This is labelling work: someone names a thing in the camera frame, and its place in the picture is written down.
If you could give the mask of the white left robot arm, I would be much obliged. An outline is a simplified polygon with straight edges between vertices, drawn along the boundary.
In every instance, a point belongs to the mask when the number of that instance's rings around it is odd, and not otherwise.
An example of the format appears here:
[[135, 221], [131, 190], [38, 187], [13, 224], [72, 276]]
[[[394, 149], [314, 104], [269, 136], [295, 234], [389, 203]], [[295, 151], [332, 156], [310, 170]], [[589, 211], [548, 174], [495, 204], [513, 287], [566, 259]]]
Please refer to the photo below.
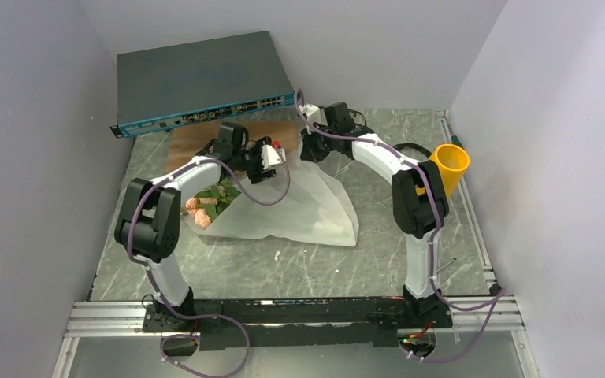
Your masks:
[[193, 324], [195, 305], [192, 288], [180, 271], [174, 250], [180, 238], [184, 198], [220, 183], [238, 172], [251, 183], [276, 175], [284, 165], [280, 144], [266, 136], [250, 141], [247, 129], [223, 123], [217, 137], [178, 169], [154, 180], [135, 178], [128, 183], [114, 230], [128, 259], [144, 268], [154, 289], [154, 300], [165, 307], [164, 321], [183, 331]]

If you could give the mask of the pink flower bouquet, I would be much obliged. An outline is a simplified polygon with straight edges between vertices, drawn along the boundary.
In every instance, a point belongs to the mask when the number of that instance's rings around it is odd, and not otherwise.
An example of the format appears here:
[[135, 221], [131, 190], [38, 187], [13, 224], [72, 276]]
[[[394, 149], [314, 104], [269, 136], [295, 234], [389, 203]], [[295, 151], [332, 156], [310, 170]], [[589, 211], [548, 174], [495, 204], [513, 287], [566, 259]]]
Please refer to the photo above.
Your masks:
[[231, 180], [225, 179], [187, 199], [181, 214], [199, 228], [207, 229], [241, 194]]

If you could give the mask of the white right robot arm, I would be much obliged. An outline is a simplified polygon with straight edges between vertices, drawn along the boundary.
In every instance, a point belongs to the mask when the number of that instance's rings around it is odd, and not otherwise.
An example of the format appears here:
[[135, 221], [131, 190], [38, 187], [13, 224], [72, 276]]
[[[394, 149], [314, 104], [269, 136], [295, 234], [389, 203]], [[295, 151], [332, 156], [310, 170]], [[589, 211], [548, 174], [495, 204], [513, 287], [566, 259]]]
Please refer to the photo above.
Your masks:
[[436, 235], [449, 211], [438, 165], [419, 162], [388, 145], [373, 129], [357, 124], [343, 102], [319, 107], [297, 98], [295, 109], [306, 126], [301, 132], [302, 160], [318, 163], [337, 152], [390, 184], [393, 217], [407, 250], [403, 318], [421, 327], [432, 318], [432, 304], [440, 294], [435, 288]]

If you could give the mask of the white wrapping paper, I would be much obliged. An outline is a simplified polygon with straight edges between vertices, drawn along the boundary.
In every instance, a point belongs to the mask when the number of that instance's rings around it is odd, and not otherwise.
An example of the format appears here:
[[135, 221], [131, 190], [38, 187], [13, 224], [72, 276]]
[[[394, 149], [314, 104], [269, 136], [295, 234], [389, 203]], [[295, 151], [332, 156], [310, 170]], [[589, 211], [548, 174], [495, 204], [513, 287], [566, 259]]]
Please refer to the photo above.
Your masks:
[[237, 239], [264, 239], [269, 236], [301, 243], [329, 246], [357, 245], [358, 216], [344, 186], [317, 165], [301, 161], [296, 152], [287, 156], [291, 176], [277, 167], [277, 176], [251, 184], [245, 175], [240, 183], [247, 192], [263, 202], [262, 206], [241, 194], [207, 229], [201, 229], [188, 217], [184, 220], [201, 236]]

